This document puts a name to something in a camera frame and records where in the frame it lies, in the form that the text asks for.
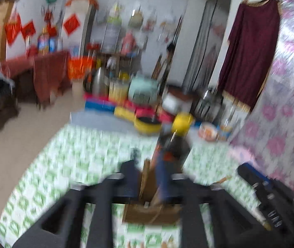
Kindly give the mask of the pink folded blanket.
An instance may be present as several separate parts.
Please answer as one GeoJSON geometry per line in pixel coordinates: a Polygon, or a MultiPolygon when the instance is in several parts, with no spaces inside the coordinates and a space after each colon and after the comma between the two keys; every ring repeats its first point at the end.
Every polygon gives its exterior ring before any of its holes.
{"type": "Polygon", "coordinates": [[[249,163],[253,167],[258,167],[255,156],[243,146],[230,147],[228,155],[240,165],[249,163]]]}

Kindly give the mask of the green white patterned tablecloth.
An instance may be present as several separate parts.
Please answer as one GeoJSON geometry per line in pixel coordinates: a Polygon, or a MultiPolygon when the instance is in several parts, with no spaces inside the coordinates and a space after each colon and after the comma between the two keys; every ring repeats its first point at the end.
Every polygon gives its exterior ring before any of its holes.
{"type": "MultiPolygon", "coordinates": [[[[193,181],[223,187],[249,212],[257,213],[259,201],[253,189],[237,174],[238,163],[227,143],[208,143],[192,129],[191,152],[184,172],[193,181]]],[[[116,172],[140,151],[138,167],[155,149],[156,137],[102,132],[80,126],[62,128],[24,172],[11,193],[0,218],[0,243],[12,247],[16,240],[62,195],[73,182],[92,185],[116,172]]]]}

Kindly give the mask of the wooden slatted chopstick holder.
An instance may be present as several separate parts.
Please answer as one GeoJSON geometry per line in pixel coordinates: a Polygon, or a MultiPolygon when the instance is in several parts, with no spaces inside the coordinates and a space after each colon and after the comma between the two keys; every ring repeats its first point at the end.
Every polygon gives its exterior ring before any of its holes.
{"type": "Polygon", "coordinates": [[[125,205],[122,222],[149,226],[175,225],[179,222],[181,206],[161,202],[155,169],[150,164],[149,159],[144,161],[138,178],[138,199],[125,205]]]}

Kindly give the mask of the dark soy sauce bottle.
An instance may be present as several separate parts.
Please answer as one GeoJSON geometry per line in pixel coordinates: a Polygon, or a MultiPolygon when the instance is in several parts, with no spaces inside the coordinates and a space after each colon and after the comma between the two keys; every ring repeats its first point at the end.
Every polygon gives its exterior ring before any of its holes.
{"type": "Polygon", "coordinates": [[[151,168],[155,168],[159,160],[174,162],[179,170],[183,168],[191,151],[187,135],[194,121],[190,113],[181,112],[176,115],[171,130],[158,138],[150,163],[151,168]]]}

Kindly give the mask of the red white bowl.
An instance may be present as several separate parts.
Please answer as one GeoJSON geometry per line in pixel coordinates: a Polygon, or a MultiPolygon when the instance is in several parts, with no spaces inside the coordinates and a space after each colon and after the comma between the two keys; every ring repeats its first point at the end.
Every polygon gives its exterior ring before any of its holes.
{"type": "Polygon", "coordinates": [[[212,123],[203,122],[198,130],[198,136],[205,141],[214,142],[217,140],[218,130],[212,123]]]}

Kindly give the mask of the clear plastic oil bottle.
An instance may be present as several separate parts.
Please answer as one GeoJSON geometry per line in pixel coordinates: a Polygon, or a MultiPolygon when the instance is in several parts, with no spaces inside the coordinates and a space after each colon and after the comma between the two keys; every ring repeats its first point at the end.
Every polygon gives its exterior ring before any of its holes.
{"type": "Polygon", "coordinates": [[[223,116],[218,130],[218,140],[227,141],[229,136],[232,133],[234,124],[235,124],[235,114],[236,105],[232,104],[227,107],[223,116]]]}

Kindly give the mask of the yellow pan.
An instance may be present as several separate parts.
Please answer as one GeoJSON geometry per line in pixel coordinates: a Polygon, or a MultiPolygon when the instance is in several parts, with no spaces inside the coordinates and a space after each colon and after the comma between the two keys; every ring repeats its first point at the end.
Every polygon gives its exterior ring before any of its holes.
{"type": "Polygon", "coordinates": [[[117,106],[114,110],[114,116],[133,123],[134,128],[140,134],[158,134],[162,129],[162,122],[156,113],[151,114],[142,110],[133,112],[124,107],[117,106]]]}

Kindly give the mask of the steel electric kettle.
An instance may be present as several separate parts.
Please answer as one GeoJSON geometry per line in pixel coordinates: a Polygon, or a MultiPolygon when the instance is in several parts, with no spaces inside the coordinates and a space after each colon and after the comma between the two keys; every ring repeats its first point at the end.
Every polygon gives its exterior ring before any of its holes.
{"type": "Polygon", "coordinates": [[[91,70],[84,78],[83,87],[93,96],[107,97],[109,92],[109,78],[104,67],[91,70]]]}

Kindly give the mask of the red cloth covered table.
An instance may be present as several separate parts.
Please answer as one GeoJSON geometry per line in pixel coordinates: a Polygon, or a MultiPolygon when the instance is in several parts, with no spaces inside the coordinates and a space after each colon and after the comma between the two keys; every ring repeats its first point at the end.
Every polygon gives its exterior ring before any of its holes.
{"type": "Polygon", "coordinates": [[[15,78],[26,70],[33,71],[34,89],[39,104],[51,103],[51,94],[62,94],[72,87],[68,78],[67,63],[70,53],[66,50],[35,55],[21,56],[0,63],[1,72],[8,78],[15,78]]]}

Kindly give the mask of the mint green rice cooker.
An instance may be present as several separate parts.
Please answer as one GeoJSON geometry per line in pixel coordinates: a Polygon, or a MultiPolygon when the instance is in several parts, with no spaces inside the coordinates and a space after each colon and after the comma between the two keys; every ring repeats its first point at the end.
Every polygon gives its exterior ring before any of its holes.
{"type": "Polygon", "coordinates": [[[157,80],[136,76],[131,80],[128,92],[129,101],[137,105],[153,105],[158,99],[157,80]]]}

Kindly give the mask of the dark red hanging curtain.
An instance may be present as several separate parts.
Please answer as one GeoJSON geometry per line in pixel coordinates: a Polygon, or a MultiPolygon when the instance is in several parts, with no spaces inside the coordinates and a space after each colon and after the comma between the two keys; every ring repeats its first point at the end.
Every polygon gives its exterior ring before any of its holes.
{"type": "Polygon", "coordinates": [[[272,64],[280,26],[278,0],[242,2],[228,37],[218,90],[253,108],[272,64]]]}

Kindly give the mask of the pink thermos jug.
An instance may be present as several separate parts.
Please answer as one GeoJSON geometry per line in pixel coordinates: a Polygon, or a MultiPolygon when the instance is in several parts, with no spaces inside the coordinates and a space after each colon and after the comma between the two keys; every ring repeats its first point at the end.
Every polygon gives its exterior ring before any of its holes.
{"type": "Polygon", "coordinates": [[[122,40],[121,54],[129,55],[136,46],[136,40],[131,31],[128,31],[122,40]]]}

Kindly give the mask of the red diamond paper on fridge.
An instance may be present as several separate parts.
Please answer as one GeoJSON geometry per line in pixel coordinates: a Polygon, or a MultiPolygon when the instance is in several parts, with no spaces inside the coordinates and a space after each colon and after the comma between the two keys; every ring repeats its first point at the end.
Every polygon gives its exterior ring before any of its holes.
{"type": "Polygon", "coordinates": [[[80,21],[75,13],[73,13],[63,23],[63,28],[64,28],[67,36],[70,36],[78,27],[80,27],[80,21]]]}

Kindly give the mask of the stacked grey steamer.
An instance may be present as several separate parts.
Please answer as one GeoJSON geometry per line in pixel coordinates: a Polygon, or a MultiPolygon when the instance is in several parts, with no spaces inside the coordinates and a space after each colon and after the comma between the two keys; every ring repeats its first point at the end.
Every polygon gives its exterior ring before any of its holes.
{"type": "Polygon", "coordinates": [[[109,10],[102,42],[102,52],[114,53],[121,31],[120,4],[116,2],[109,10]]]}

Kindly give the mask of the white refrigerator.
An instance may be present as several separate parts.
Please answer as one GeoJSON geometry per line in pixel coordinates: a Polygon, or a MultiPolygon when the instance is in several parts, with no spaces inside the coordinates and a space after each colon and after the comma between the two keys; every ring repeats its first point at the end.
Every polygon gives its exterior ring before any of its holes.
{"type": "Polygon", "coordinates": [[[66,2],[60,37],[63,48],[69,50],[72,57],[81,57],[85,54],[97,10],[97,0],[66,2]]]}

